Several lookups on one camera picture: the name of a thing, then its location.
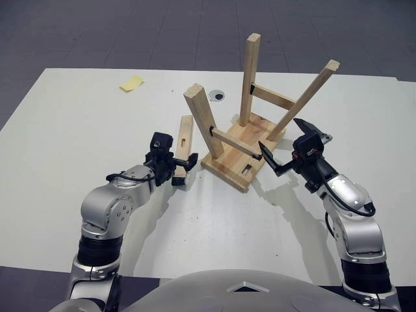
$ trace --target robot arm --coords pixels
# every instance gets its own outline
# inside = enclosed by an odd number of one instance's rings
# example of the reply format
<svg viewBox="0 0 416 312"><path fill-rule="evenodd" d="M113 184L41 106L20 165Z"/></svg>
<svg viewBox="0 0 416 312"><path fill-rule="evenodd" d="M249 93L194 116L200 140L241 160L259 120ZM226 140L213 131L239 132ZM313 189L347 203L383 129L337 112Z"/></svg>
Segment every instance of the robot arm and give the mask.
<svg viewBox="0 0 416 312"><path fill-rule="evenodd" d="M293 169L307 181L306 189L322 199L326 225L341 258L345 292L363 306L400 312L397 291L390 283L382 232L372 217L376 209L369 193L326 162L322 153L324 144L332 139L330 135L304 120L294 120L305 135L294 141L292 161L280 166L259 142L266 162L277 176Z"/></svg>
<svg viewBox="0 0 416 312"><path fill-rule="evenodd" d="M155 187L168 181L176 166L189 171L198 160L173 158L173 138L155 133L144 165L107 176L81 206L83 223L78 254L73 259L68 299L88 299L101 311L117 311L120 300L120 248L130 216L147 203Z"/></svg>

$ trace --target silver metal surface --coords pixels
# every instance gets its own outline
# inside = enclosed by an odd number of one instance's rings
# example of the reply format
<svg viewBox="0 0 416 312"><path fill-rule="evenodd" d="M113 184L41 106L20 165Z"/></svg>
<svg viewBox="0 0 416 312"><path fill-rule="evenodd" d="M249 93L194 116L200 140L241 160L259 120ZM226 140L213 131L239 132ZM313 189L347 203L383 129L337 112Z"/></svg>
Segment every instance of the silver metal surface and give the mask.
<svg viewBox="0 0 416 312"><path fill-rule="evenodd" d="M228 288L227 292L230 293L230 292L236 291L236 290L238 290L242 287L251 288L251 289L254 289L255 291L265 291L266 293L270 291L270 289L267 289L266 287L262 287L260 285L250 283L249 281L242 281L241 283L238 283L238 284Z"/></svg>
<svg viewBox="0 0 416 312"><path fill-rule="evenodd" d="M113 263L103 266L86 266L78 262L77 255L73 258L67 298L72 297L74 286L80 281L99 281L112 278L120 267L121 255Z"/></svg>
<svg viewBox="0 0 416 312"><path fill-rule="evenodd" d="M337 175L328 181L328 185L332 191L351 208L359 210L366 204L366 194L364 194L363 191L345 175Z"/></svg>
<svg viewBox="0 0 416 312"><path fill-rule="evenodd" d="M233 292L244 282L269 291ZM316 285L271 272L210 270L173 279L124 312L370 312Z"/></svg>
<svg viewBox="0 0 416 312"><path fill-rule="evenodd" d="M73 299L64 301L49 312L101 312L101 310L91 300Z"/></svg>
<svg viewBox="0 0 416 312"><path fill-rule="evenodd" d="M331 135L327 135L326 133L324 133L322 136L321 136L321 138L320 138L320 140L321 140L321 142L322 142L322 144L327 144L327 143L329 143L329 142L331 142L332 141L332 136Z"/></svg>
<svg viewBox="0 0 416 312"><path fill-rule="evenodd" d="M94 298L107 305L113 280L114 278L101 281L79 281L73 286L70 299Z"/></svg>
<svg viewBox="0 0 416 312"><path fill-rule="evenodd" d="M123 175L146 178L153 175L150 168L137 165ZM131 214L150 199L154 180L136 182L117 177L109 184L95 188L81 206L81 233L91 239L115 239L124 234Z"/></svg>
<svg viewBox="0 0 416 312"><path fill-rule="evenodd" d="M363 264L386 260L382 232L373 217L350 216L329 196L325 196L323 203L332 219L335 244L342 260Z"/></svg>
<svg viewBox="0 0 416 312"><path fill-rule="evenodd" d="M391 286L389 292L372 294L369 292L357 291L349 287L345 281L343 281L343 289L363 306L368 306L372 309L392 309L396 312L402 311L398 302L397 290L394 286Z"/></svg>

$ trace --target white table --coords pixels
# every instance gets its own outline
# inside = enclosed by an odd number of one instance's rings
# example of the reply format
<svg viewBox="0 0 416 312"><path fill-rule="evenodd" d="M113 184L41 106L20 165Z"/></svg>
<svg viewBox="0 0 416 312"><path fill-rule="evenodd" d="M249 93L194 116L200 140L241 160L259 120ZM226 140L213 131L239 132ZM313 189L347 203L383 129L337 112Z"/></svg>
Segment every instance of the white table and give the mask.
<svg viewBox="0 0 416 312"><path fill-rule="evenodd" d="M133 74L145 83L125 94L118 85ZM258 73L256 81L297 98L313 78ZM226 130L239 112L242 73L46 70L0 132L0 265L69 272L83 198L107 174L142 163L154 131L176 137L180 116L190 113L182 94L193 83L226 93L211 103ZM285 112L257 99L253 111L273 121ZM334 75L300 117L333 135L326 159L370 192L392 282L416 285L416 106L395 78ZM289 161L301 134L291 123L275 157ZM207 152L196 125L192 150ZM191 180L187 190L165 183L132 217L122 274L250 268L340 285L322 203L301 177L278 179L265 166L246 194L199 165Z"/></svg>

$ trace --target floor tile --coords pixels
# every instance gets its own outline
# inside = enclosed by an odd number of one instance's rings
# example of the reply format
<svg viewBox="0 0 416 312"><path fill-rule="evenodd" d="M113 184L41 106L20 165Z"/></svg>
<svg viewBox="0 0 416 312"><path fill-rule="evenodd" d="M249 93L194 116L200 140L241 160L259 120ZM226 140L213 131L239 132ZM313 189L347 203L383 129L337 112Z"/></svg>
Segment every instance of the floor tile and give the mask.
<svg viewBox="0 0 416 312"><path fill-rule="evenodd" d="M153 52L150 70L193 70L195 53Z"/></svg>
<svg viewBox="0 0 416 312"><path fill-rule="evenodd" d="M66 56L62 67L65 68L102 68L107 57L107 52L70 51Z"/></svg>
<svg viewBox="0 0 416 312"><path fill-rule="evenodd" d="M45 68L60 68L68 52L31 53L13 73L13 79L37 79Z"/></svg>
<svg viewBox="0 0 416 312"><path fill-rule="evenodd" d="M240 40L237 32L231 34L213 34L200 36L199 53L240 53Z"/></svg>
<svg viewBox="0 0 416 312"><path fill-rule="evenodd" d="M121 33L115 29L86 29L74 45L75 51L109 51Z"/></svg>
<svg viewBox="0 0 416 312"><path fill-rule="evenodd" d="M9 78L17 67L26 59L28 53L0 51L0 79Z"/></svg>
<svg viewBox="0 0 416 312"><path fill-rule="evenodd" d="M155 51L193 53L198 41L198 29L162 29L155 44Z"/></svg>
<svg viewBox="0 0 416 312"><path fill-rule="evenodd" d="M322 55L286 55L289 73L319 73L330 60Z"/></svg>
<svg viewBox="0 0 416 312"><path fill-rule="evenodd" d="M318 36L301 35L286 38L281 41L283 50L287 54L297 55L328 55L324 43Z"/></svg>
<svg viewBox="0 0 416 312"><path fill-rule="evenodd" d="M370 57L331 57L341 63L337 73L343 75L380 76L380 69Z"/></svg>
<svg viewBox="0 0 416 312"><path fill-rule="evenodd" d="M401 81L416 82L416 63L402 60L376 60L383 76L396 77Z"/></svg>
<svg viewBox="0 0 416 312"><path fill-rule="evenodd" d="M244 70L245 53L241 57L241 68ZM287 62L283 53L260 53L257 71L265 73L288 73Z"/></svg>
<svg viewBox="0 0 416 312"><path fill-rule="evenodd" d="M0 114L12 114L33 83L34 80L0 81Z"/></svg>
<svg viewBox="0 0 416 312"><path fill-rule="evenodd" d="M163 21L162 29L180 29L189 31L191 29L199 29L200 22L200 12L195 14L188 12L182 12L179 14L167 13Z"/></svg>
<svg viewBox="0 0 416 312"><path fill-rule="evenodd" d="M238 53L198 53L195 70L213 70L218 72L241 72L241 60Z"/></svg>
<svg viewBox="0 0 416 312"><path fill-rule="evenodd" d="M111 51L104 67L146 69L149 66L150 57L150 51Z"/></svg>
<svg viewBox="0 0 416 312"><path fill-rule="evenodd" d="M281 44L279 35L277 31L258 29L256 27L250 27L246 30L240 29L240 48L244 52L246 50L246 42L249 35L252 33L260 34L260 52L261 53L271 53L271 52L283 52L283 46Z"/></svg>
<svg viewBox="0 0 416 312"><path fill-rule="evenodd" d="M129 18L129 23L138 23L140 28L161 28L169 9L170 0L140 1Z"/></svg>
<svg viewBox="0 0 416 312"><path fill-rule="evenodd" d="M307 15L303 0L269 0L269 2L276 19L288 14Z"/></svg>
<svg viewBox="0 0 416 312"><path fill-rule="evenodd" d="M184 13L189 15L200 15L202 0L174 0L170 2L168 14L181 16Z"/></svg>
<svg viewBox="0 0 416 312"><path fill-rule="evenodd" d="M113 50L152 51L158 35L158 29L126 28L118 37Z"/></svg>

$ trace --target gray floor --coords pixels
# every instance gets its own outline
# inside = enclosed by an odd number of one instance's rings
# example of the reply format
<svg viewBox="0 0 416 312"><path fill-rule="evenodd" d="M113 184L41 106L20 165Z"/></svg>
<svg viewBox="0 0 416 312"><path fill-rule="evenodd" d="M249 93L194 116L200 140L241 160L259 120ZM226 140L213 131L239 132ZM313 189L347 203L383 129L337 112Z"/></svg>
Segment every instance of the gray floor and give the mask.
<svg viewBox="0 0 416 312"><path fill-rule="evenodd" d="M44 68L259 71L416 81L416 0L0 0L0 128Z"/></svg>

